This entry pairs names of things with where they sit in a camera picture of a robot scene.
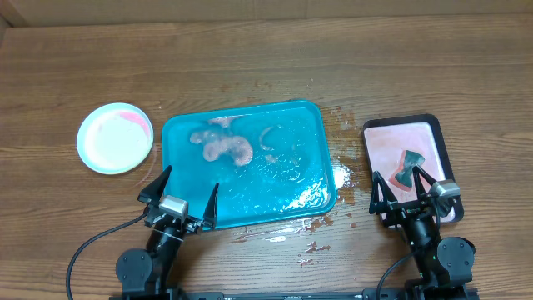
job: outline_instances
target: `black cable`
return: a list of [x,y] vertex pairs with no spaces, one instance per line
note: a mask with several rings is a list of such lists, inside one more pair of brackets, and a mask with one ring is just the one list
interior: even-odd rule
[[431,208],[435,211],[435,217],[436,217],[436,233],[439,234],[441,231],[441,216],[439,216],[438,208],[435,204],[435,199],[431,201]]
[[403,236],[403,232],[402,232],[401,229],[398,227],[398,224],[394,225],[394,228],[395,228],[395,230],[400,234],[400,238],[401,238],[401,240],[402,240],[404,243],[407,243],[407,240],[406,240],[406,238]]
[[405,263],[407,260],[409,260],[409,258],[411,258],[413,255],[415,255],[415,253],[417,253],[417,252],[418,252],[418,250],[405,255],[404,257],[400,258],[400,260],[398,260],[397,262],[394,262],[394,264],[392,266],[390,266],[386,270],[386,272],[383,274],[383,276],[381,276],[380,282],[377,284],[377,288],[376,288],[376,299],[377,300],[381,299],[381,287],[383,286],[383,283],[385,282],[386,277],[389,276],[389,274],[396,267],[400,266],[402,263]]
[[66,286],[67,286],[67,296],[68,296],[68,300],[73,300],[72,299],[72,291],[70,289],[70,276],[71,276],[71,273],[72,273],[72,267],[74,267],[74,263],[76,262],[76,258],[80,255],[80,253],[83,251],[83,249],[85,249],[85,247],[89,246],[90,243],[98,240],[99,238],[101,237],[104,237],[104,236],[107,236],[109,233],[114,233],[116,232],[117,230],[120,230],[120,229],[123,229],[123,228],[126,228],[132,224],[135,224],[141,220],[143,220],[143,218],[148,215],[148,211],[145,209],[144,212],[142,213],[141,216],[131,220],[131,221],[128,221],[128,222],[125,222],[124,224],[122,225],[118,225],[116,226],[115,228],[111,228],[109,230],[106,230],[105,232],[102,232],[102,233],[99,233],[97,235],[95,235],[94,237],[91,237],[89,240],[87,240],[77,251],[76,253],[74,253],[74,256],[72,257],[72,259],[70,260],[70,263],[68,264],[68,269],[67,269],[67,281],[66,281]]

